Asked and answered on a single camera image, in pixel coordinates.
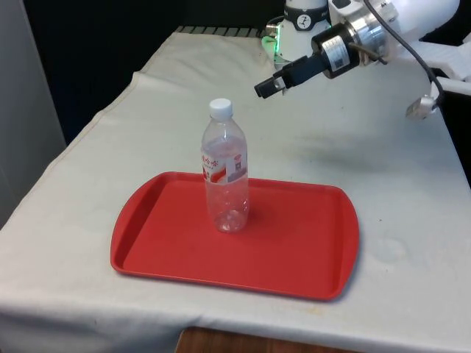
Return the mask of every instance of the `bottle label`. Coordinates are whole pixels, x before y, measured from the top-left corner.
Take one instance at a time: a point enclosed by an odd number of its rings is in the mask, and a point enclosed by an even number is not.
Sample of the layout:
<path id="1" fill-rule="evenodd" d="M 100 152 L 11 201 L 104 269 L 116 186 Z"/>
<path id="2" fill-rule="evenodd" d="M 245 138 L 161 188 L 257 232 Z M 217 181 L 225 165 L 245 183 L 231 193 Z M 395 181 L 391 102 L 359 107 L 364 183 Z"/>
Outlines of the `bottle label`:
<path id="1" fill-rule="evenodd" d="M 247 173 L 247 151 L 231 158 L 212 158 L 202 153 L 203 177 L 213 184 L 227 184 Z"/>

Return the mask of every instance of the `plastic water bottle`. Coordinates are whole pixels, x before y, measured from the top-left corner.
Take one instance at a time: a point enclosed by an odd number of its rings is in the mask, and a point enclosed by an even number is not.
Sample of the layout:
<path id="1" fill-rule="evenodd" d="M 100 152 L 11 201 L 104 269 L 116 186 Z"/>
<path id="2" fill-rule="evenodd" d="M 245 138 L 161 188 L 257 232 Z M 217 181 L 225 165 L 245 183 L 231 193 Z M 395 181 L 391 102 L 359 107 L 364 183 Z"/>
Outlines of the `plastic water bottle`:
<path id="1" fill-rule="evenodd" d="M 210 103 L 211 121 L 202 139 L 208 211 L 221 232 L 237 232 L 249 215 L 247 142 L 233 120 L 228 99 Z"/>

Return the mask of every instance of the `sticker label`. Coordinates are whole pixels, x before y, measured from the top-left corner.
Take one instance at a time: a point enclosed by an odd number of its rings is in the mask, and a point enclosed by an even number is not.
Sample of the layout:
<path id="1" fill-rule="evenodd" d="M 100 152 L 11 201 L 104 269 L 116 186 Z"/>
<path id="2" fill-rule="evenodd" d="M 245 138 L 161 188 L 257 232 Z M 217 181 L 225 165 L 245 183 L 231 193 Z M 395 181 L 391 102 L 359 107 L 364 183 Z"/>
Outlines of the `sticker label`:
<path id="1" fill-rule="evenodd" d="M 350 64 L 347 47 L 339 35 L 324 42 L 322 48 L 329 58 L 332 71 L 340 70 Z"/>
<path id="2" fill-rule="evenodd" d="M 247 151 L 230 158 L 212 158 L 202 153 L 203 177 L 213 184 L 227 184 L 247 173 Z"/>

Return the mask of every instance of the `wooden floor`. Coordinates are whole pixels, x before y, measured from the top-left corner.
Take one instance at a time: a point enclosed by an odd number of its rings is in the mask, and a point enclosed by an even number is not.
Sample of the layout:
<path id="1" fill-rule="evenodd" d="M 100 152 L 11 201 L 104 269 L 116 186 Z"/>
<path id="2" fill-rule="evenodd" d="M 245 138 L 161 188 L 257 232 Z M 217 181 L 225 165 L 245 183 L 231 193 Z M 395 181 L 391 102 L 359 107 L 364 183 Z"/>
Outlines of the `wooden floor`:
<path id="1" fill-rule="evenodd" d="M 191 328 L 183 332 L 175 353 L 354 353 L 341 349 Z"/>

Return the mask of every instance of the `dark background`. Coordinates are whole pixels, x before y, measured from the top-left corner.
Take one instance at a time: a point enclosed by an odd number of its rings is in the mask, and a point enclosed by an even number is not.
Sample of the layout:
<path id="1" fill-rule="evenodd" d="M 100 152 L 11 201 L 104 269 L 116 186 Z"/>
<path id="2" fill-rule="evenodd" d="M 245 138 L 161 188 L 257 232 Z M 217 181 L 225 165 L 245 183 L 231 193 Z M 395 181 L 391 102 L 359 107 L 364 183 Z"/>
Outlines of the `dark background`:
<path id="1" fill-rule="evenodd" d="M 69 143 L 130 83 L 179 25 L 263 28 L 284 0 L 24 0 L 65 139 Z M 459 45 L 471 32 L 471 1 L 426 37 Z M 447 95 L 445 120 L 471 180 L 464 121 L 471 102 Z"/>

